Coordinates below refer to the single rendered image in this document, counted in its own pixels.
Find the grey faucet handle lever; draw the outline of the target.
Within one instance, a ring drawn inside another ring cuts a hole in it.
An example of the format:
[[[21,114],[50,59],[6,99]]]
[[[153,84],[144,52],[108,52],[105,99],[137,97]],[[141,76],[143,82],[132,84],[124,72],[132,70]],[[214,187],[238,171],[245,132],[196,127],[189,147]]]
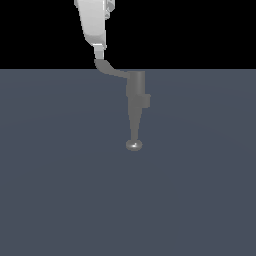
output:
[[[94,63],[96,68],[103,74],[113,75],[113,76],[126,78],[126,79],[130,78],[130,75],[128,72],[114,69],[107,60],[95,59]]]

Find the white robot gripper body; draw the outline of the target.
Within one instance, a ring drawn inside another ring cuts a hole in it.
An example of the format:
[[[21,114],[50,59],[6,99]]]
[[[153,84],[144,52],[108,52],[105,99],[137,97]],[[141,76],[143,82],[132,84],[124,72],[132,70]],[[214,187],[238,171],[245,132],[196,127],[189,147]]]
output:
[[[75,0],[86,41],[106,49],[105,0]]]

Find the grey faucet body with spout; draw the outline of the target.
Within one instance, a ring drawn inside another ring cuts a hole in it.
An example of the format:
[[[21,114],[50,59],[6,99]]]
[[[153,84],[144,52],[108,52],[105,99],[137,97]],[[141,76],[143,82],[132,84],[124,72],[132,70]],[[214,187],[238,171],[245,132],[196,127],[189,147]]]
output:
[[[129,75],[126,96],[128,98],[131,138],[126,142],[126,148],[130,151],[139,151],[142,148],[142,142],[138,139],[142,109],[150,107],[151,95],[145,93],[144,71],[129,71]]]

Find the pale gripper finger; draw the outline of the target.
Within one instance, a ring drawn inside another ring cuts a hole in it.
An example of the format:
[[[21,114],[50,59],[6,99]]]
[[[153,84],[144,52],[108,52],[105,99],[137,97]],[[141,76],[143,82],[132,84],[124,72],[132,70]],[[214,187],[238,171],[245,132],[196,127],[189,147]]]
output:
[[[93,48],[94,48],[95,58],[103,60],[104,59],[104,51],[105,51],[104,45],[103,44],[94,44]]]

